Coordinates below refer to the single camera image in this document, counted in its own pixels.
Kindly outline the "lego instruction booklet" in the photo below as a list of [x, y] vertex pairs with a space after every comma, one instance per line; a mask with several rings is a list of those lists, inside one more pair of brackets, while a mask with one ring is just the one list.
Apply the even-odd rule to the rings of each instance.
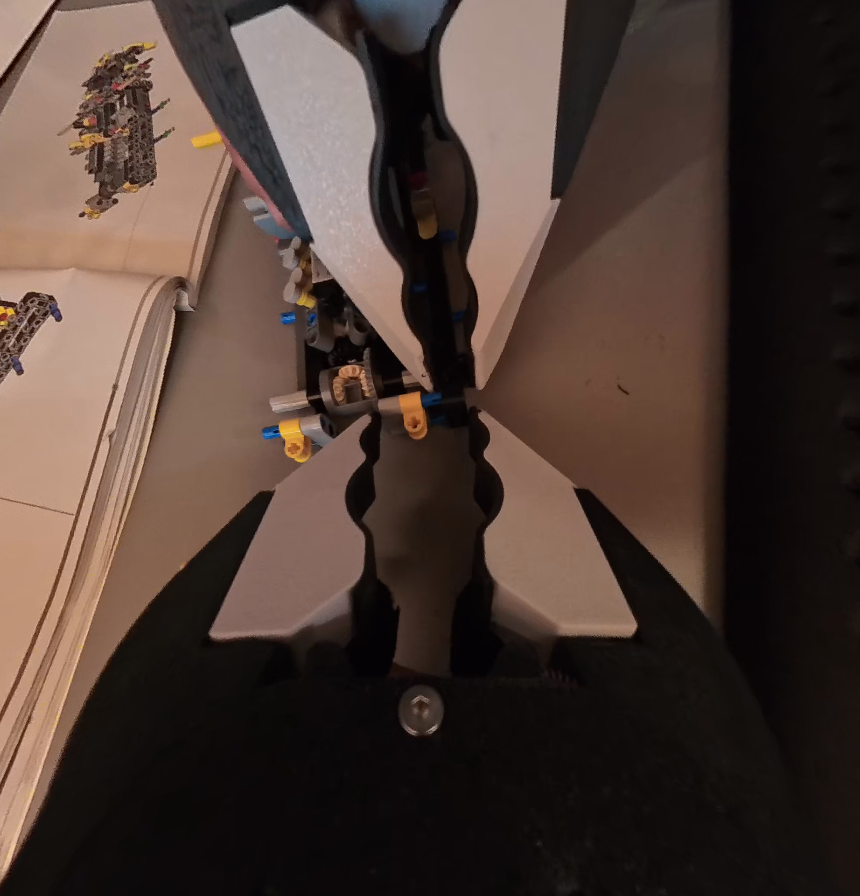
[[151, 2], [54, 12], [0, 111], [0, 881], [232, 164]]

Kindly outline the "black perforated panel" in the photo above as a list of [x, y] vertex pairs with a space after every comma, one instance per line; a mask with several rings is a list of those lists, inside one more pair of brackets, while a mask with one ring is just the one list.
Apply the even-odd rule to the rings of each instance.
[[860, 894], [860, 2], [731, 2], [726, 635]]

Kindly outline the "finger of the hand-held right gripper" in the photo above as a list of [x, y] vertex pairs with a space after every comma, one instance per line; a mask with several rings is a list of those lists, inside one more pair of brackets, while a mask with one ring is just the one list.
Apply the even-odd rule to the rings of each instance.
[[491, 377], [543, 248], [559, 199], [551, 196], [563, 1], [460, 2], [440, 36], [440, 92], [447, 121], [475, 181], [469, 246], [443, 248], [451, 297], [477, 301], [464, 347], [475, 385]]
[[406, 322], [403, 273], [371, 210], [376, 140], [356, 56], [293, 6], [231, 34], [312, 237], [312, 248], [419, 383], [424, 350]]

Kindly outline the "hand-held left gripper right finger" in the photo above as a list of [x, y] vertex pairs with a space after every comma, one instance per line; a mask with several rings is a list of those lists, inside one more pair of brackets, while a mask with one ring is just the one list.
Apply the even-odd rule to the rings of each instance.
[[511, 644], [543, 665], [565, 639], [632, 638], [636, 618], [572, 481], [485, 411], [469, 411], [468, 452], [481, 520], [450, 672], [491, 674]]

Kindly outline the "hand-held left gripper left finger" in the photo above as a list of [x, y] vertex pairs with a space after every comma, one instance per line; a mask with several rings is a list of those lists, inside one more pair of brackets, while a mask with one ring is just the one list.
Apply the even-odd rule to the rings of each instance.
[[212, 622], [212, 641], [282, 644], [297, 659], [336, 644], [357, 675], [390, 672], [397, 605], [364, 521], [376, 499], [380, 433], [378, 414], [358, 419], [275, 487]]

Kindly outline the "black lego frame subassembly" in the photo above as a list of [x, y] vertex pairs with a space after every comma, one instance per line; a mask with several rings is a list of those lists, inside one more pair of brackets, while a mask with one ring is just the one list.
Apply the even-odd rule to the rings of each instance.
[[457, 236], [439, 223], [425, 169], [400, 163], [396, 182], [406, 238], [404, 311], [431, 378], [425, 390], [438, 395], [428, 418], [435, 426], [459, 429], [468, 424], [469, 413], [467, 356], [459, 345], [465, 301], [457, 294]]

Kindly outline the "lego car chassis model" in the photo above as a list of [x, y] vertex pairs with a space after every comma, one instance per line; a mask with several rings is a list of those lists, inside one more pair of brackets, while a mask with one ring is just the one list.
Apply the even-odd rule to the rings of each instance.
[[296, 323], [304, 326], [305, 387], [270, 398], [279, 421], [262, 429], [262, 438], [281, 443], [289, 459], [304, 463], [331, 444], [341, 428], [376, 412], [412, 440], [423, 439], [434, 426], [427, 409], [438, 395], [427, 393], [429, 385], [402, 367], [317, 253], [280, 228], [260, 197], [248, 199], [247, 210], [276, 237], [290, 273], [286, 312], [295, 312]]

